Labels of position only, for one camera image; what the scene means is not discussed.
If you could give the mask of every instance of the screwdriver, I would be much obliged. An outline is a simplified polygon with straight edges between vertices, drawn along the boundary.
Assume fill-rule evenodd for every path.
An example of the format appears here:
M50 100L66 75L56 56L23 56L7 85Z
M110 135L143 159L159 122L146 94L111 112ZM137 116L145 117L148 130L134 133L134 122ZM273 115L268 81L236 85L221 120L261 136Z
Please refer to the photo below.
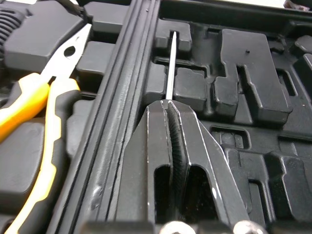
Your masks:
M166 99L172 100L174 84L175 84L175 68L176 68L176 32L172 36L170 60L169 60L169 71L167 80L167 92Z

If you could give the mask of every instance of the recessed slot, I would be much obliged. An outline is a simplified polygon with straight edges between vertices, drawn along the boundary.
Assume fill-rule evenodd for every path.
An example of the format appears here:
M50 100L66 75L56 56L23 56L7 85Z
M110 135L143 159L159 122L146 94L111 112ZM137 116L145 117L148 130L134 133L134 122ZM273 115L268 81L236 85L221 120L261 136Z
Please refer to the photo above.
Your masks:
M232 145L238 149L248 149L250 147L248 135L243 130L215 126L211 127L210 130L214 138L221 145Z
M286 87L289 96L297 96L298 94L290 77L290 74L285 70L281 69L277 69L276 72L279 82Z
M191 166L185 187L181 219L186 223L201 220L218 220L211 187L205 171Z
M161 166L155 170L155 220L156 223L168 222L171 214L170 167Z

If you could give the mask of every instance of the black plastic tool case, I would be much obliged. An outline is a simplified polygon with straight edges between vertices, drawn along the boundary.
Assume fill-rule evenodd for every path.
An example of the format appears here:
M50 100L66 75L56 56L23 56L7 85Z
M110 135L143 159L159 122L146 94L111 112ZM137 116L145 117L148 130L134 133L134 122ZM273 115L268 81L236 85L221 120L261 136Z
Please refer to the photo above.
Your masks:
M129 9L118 39L95 34L116 45L47 233L158 233L180 220L200 234L232 234L242 219L270 234L312 233L312 13L217 0L114 3ZM160 102L173 31L173 99L197 122L185 105ZM202 135L190 135L197 128ZM209 165L220 159L211 144L202 151L206 130L229 165L213 167L215 177ZM177 142L189 146L187 163Z

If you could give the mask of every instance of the tool case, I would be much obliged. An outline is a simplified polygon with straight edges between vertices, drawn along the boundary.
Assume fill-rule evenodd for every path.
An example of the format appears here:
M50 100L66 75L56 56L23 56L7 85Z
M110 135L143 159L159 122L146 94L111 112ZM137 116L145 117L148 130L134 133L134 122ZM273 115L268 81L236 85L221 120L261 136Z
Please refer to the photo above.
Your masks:
M44 222L32 217L20 234L312 233L312 13L78 2L79 16L55 0L0 3L0 108L17 80L92 24L72 74L81 100L67 119L66 174ZM0 143L0 233L38 176L44 116Z

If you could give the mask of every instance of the black plastic compartment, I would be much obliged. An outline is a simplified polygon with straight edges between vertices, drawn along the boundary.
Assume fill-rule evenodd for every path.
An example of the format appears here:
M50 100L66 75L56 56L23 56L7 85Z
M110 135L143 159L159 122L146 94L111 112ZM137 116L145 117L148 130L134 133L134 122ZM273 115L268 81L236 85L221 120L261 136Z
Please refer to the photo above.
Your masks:
M200 233L231 233L199 223L208 219L232 228L235 218L244 217L272 234L309 232L311 13L214 0L138 4L144 6L139 17L147 14L151 21L137 23L134 31L146 37L140 34L142 41L132 48L144 52L132 67L137 76L125 67L119 77L130 88L116 93L114 101L124 109L109 111L113 127L106 124L94 148L98 154L78 222L151 222L157 232L164 223L181 220ZM181 135L170 125L174 118L151 106L149 114L143 113L149 104L164 99L173 31L178 33L174 100L191 106L201 131L206 128L223 148L235 184L225 191L226 200L237 206L223 207L232 221L215 212L221 206L213 199L211 176L203 172L207 165L195 163L185 169L184 162L175 159L184 156L178 150ZM137 53L130 50L127 55L133 58ZM125 90L132 90L127 99ZM179 187L179 172L190 184ZM178 207L181 200L185 206ZM289 225L283 227L283 221Z
M119 11L119 7L122 7L121 13L118 17L114 18L112 18L112 14L108 14L106 15L106 21L101 22L99 20L97 21L100 12L93 12L92 17L89 18L86 17L84 19L84 16L80 18L79 16L74 16L62 5L53 0L37 2L35 5L30 6L30 15L24 19L23 23L17 29L18 32L14 31L15 34L11 35L11 38L8 39L10 40L10 48L16 49L14 52L10 51L12 58L14 58L14 56L18 58L22 54L22 59L29 60L29 63L27 65L24 64L26 66L25 68L18 60L13 64L14 59L10 63L11 65L13 64L12 66L1 64L0 107L7 102L11 88L19 78L32 72L40 72L40 69L38 70L37 68L42 65L41 62L45 59L47 62L51 56L50 54L57 49L59 44L72 36L84 23L89 22L93 25L84 54L71 75L79 84L81 100L78 100L74 104L71 110L71 116L67 120L67 127L65 130L67 132L67 158L64 167L68 169L68 172L66 172L67 174L62 178L62 184L59 185L58 195L60 195L60 197L55 197L55 203L53 204L55 207L51 209L53 210L53 214L48 214L48 219L42 229L44 232L48 228L52 215L54 215L54 217L51 226L55 225L52 228L58 227L59 217L57 215L62 214L64 208L66 208L66 206L62 205L61 200L64 198L67 202L68 191L71 190L71 186L73 185L72 182L67 182L67 180L76 176L77 171L75 167L80 164L82 158L81 154L83 153L81 146L87 144L91 135L93 122L97 116L98 105L103 95L98 89L101 83L103 83L103 85L107 83L107 81L102 82L103 76L106 73L108 64L114 60L112 57L113 51L116 48L117 38L121 33L120 31L124 24L130 1L117 2L120 3L119 5L113 2L109 5L105 2L95 3L100 9L114 7L115 11ZM5 5L6 3L3 2L0 4L0 7ZM31 35L32 32L40 32L40 27L44 27L45 20L50 20L50 15L52 14L55 17L57 13L59 17L58 21L62 19L65 21L66 19L71 20L64 22L61 29L51 22L50 26L52 29L55 27L55 30L51 30L50 28L50 37L49 35L38 37L38 33ZM98 27L95 27L94 24L101 26L103 23L106 25L106 28L102 28L101 32L98 33ZM116 28L116 30L107 32L107 27L110 26L111 28ZM25 43L24 45L19 44L18 48L15 46L17 43L16 36L23 35L25 31L27 31L27 35L23 37ZM40 40L45 37L49 37L50 40ZM32 45L36 44L36 50L27 51L28 48L25 47L28 43ZM38 175L43 150L44 116L45 110L36 116L36 118L23 123L10 137L0 144L0 233L4 233L15 216L19 213Z
M160 5L144 106L164 98L177 31L174 100L191 106L221 144L249 218L262 226L312 222L311 27L310 13L292 10Z

